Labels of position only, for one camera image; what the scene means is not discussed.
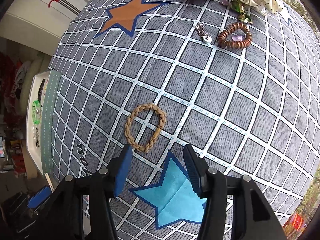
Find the light blue star patch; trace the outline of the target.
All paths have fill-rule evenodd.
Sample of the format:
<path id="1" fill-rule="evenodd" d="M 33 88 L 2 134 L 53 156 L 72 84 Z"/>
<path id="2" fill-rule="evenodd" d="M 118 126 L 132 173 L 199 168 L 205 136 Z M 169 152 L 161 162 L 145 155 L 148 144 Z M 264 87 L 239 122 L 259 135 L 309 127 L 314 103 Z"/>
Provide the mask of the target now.
<path id="1" fill-rule="evenodd" d="M 177 222 L 201 224 L 206 200 L 193 191 L 188 172 L 168 152 L 157 184 L 129 191 L 155 210 L 155 227 L 162 229 Z"/>

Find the small silver charm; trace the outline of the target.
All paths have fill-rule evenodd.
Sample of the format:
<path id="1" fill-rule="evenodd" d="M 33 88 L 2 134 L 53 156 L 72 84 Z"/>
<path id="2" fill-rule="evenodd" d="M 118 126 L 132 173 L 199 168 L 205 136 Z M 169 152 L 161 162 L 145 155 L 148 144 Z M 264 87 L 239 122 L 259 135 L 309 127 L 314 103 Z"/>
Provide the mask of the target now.
<path id="1" fill-rule="evenodd" d="M 195 29 L 197 31 L 197 34 L 199 35 L 199 37 L 201 38 L 201 40 L 205 43 L 205 44 L 211 44 L 212 42 L 212 36 L 205 31 L 204 29 L 204 25 L 198 23 L 195 26 Z"/>

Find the grey checked tablecloth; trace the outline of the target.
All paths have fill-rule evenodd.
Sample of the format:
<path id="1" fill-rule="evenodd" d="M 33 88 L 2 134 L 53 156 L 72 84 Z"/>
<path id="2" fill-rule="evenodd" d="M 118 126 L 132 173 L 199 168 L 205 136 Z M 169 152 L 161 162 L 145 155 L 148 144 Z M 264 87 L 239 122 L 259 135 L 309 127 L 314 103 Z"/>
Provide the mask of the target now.
<path id="1" fill-rule="evenodd" d="M 250 10 L 252 44 L 205 44 L 235 22 L 230 0 L 168 2 L 140 16 L 132 37 L 114 27 L 95 37 L 106 9 L 131 0 L 90 0 L 73 20 L 50 67 L 61 73 L 53 113 L 53 177 L 105 167 L 126 144 L 133 110 L 153 103 L 167 121 L 153 148 L 135 151 L 120 196 L 111 200 L 120 239 L 195 239 L 200 225 L 155 227 L 155 210 L 129 189 L 157 184 L 168 152 L 183 148 L 221 173 L 251 176 L 284 224 L 319 167 L 319 45 L 293 9 Z"/>

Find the orange star patch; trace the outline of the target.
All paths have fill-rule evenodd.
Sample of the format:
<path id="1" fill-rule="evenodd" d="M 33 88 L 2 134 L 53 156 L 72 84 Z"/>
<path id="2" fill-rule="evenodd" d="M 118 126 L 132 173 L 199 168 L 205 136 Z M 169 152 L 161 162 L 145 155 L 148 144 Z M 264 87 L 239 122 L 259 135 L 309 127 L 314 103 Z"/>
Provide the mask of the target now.
<path id="1" fill-rule="evenodd" d="M 131 0 L 125 4 L 106 9 L 109 16 L 97 32 L 98 37 L 108 30 L 117 27 L 132 37 L 135 33 L 136 23 L 140 16 L 168 4 L 168 2 L 146 2 L 145 0 Z"/>

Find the white cabinet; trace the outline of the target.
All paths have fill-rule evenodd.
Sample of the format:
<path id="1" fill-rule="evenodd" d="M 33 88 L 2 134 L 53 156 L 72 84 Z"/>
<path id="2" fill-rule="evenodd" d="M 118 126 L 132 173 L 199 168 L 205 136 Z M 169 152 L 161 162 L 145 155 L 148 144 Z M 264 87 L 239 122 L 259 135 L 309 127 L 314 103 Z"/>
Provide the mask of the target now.
<path id="1" fill-rule="evenodd" d="M 66 0 L 82 10 L 89 0 Z M 76 18 L 53 0 L 14 0 L 1 19 L 1 37 L 53 55 L 69 24 Z"/>

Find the beige jewelry tray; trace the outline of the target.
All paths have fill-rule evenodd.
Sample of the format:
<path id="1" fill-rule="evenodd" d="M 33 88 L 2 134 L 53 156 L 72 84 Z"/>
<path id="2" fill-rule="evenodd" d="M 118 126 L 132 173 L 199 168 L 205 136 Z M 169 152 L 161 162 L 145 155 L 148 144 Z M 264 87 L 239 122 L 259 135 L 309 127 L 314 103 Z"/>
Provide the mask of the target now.
<path id="1" fill-rule="evenodd" d="M 53 113 L 56 104 L 57 89 L 60 83 L 61 73 L 55 70 L 47 70 L 33 77 L 29 93 L 29 101 L 26 118 L 26 144 L 38 171 L 44 174 L 53 174 Z M 41 121 L 38 125 L 33 123 L 31 109 L 34 100 L 37 100 L 39 87 L 42 80 L 45 84 L 41 97 Z"/>

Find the green leaf hair clip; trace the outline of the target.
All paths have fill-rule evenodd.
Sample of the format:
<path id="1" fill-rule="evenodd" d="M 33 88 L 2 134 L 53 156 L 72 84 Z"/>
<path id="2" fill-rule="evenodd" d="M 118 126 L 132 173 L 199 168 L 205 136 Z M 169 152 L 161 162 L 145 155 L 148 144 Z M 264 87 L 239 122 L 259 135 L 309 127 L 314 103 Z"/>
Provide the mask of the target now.
<path id="1" fill-rule="evenodd" d="M 242 22 L 244 24 L 252 24 L 252 19 L 245 10 L 245 6 L 242 2 L 240 2 L 239 0 L 232 0 L 230 2 L 230 7 L 232 10 L 236 11 L 239 14 L 237 18 L 239 22 Z"/>

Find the green translucent bangle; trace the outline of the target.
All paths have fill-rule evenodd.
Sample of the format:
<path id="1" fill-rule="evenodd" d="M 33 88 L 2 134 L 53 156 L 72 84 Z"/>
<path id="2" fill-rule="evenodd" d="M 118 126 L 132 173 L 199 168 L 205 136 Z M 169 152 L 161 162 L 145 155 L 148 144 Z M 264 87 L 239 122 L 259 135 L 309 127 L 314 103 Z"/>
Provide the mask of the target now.
<path id="1" fill-rule="evenodd" d="M 41 112 L 42 112 L 41 104 L 38 100 L 33 101 L 31 110 L 32 110 L 31 114 L 32 114 L 33 123 L 35 125 L 38 125 L 41 121 Z"/>

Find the black beaded hair clip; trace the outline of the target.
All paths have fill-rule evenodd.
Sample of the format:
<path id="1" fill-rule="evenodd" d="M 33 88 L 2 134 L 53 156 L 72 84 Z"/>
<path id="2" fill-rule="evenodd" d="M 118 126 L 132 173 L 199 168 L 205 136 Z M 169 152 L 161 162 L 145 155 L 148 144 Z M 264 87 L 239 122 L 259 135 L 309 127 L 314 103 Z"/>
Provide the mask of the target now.
<path id="1" fill-rule="evenodd" d="M 43 88 L 44 88 L 44 84 L 45 84 L 45 79 L 42 80 L 41 85 L 39 87 L 39 91 L 38 91 L 38 95 L 37 95 L 37 100 L 38 102 L 41 102 L 41 97 L 42 97 L 42 92 L 43 92 Z"/>

